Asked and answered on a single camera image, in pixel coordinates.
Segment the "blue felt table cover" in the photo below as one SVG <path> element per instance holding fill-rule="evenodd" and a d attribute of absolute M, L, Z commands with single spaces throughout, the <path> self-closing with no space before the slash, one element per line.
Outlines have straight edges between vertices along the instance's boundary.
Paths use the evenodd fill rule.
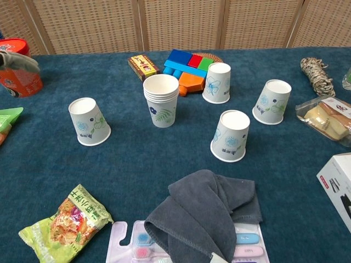
<path fill-rule="evenodd" d="M 24 107 L 0 147 L 1 262 L 37 262 L 18 232 L 53 215 L 79 183 L 131 228 L 167 196 L 167 186 L 200 169 L 254 180 L 261 228 L 270 261 L 351 262 L 351 234 L 316 174 L 332 155 L 350 152 L 300 122 L 295 106 L 316 97 L 300 68 L 306 57 L 321 58 L 336 96 L 351 102 L 341 85 L 351 48 L 212 50 L 231 66 L 230 100 L 209 104 L 201 94 L 179 97 L 175 123 L 155 127 L 140 79 L 127 59 L 139 53 L 35 56 L 43 89 L 13 98 L 0 89 L 0 108 Z M 147 52 L 163 70 L 169 52 Z M 258 123 L 251 110 L 265 82 L 292 86 L 284 120 Z M 101 145 L 79 144 L 68 112 L 81 97 L 94 98 L 111 136 Z M 240 110 L 251 119 L 245 157 L 224 163 L 210 152 L 219 116 Z M 98 232 L 75 262 L 105 262 L 111 224 Z"/>

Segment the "red block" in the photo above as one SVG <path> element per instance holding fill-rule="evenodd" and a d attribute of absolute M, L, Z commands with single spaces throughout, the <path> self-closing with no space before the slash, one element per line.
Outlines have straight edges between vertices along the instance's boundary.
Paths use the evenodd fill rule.
<path fill-rule="evenodd" d="M 193 55 L 191 57 L 190 61 L 188 62 L 188 66 L 197 68 L 199 66 L 201 60 L 202 60 L 201 56 Z"/>

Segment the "red bucket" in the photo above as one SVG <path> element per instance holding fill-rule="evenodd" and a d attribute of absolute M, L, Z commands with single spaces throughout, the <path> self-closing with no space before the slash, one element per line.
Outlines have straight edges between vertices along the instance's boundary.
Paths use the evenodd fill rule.
<path fill-rule="evenodd" d="M 0 50 L 16 52 L 31 56 L 29 46 L 24 39 L 8 38 L 0 40 Z M 43 83 L 38 73 L 25 70 L 0 70 L 0 83 L 13 97 L 28 97 L 36 94 L 43 88 Z"/>

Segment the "plastic bag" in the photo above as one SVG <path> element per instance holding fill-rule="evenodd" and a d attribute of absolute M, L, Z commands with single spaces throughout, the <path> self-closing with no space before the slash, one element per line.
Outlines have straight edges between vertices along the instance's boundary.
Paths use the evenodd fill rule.
<path fill-rule="evenodd" d="M 22 107 L 0 110 L 0 145 L 6 139 L 13 124 L 17 121 L 22 111 Z"/>
<path fill-rule="evenodd" d="M 295 107 L 297 117 L 324 136 L 351 147 L 351 105 L 330 95 Z"/>
<path fill-rule="evenodd" d="M 19 232 L 40 262 L 70 262 L 111 215 L 88 191 L 78 185 L 62 202 L 57 213 Z"/>

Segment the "round wicker mat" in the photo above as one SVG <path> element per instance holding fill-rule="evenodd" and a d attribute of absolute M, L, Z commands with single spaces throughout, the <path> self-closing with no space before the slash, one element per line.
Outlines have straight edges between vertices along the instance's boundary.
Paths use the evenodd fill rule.
<path fill-rule="evenodd" d="M 223 60 L 211 53 L 193 53 L 194 55 L 203 56 L 204 58 L 213 59 L 214 62 L 223 62 Z"/>

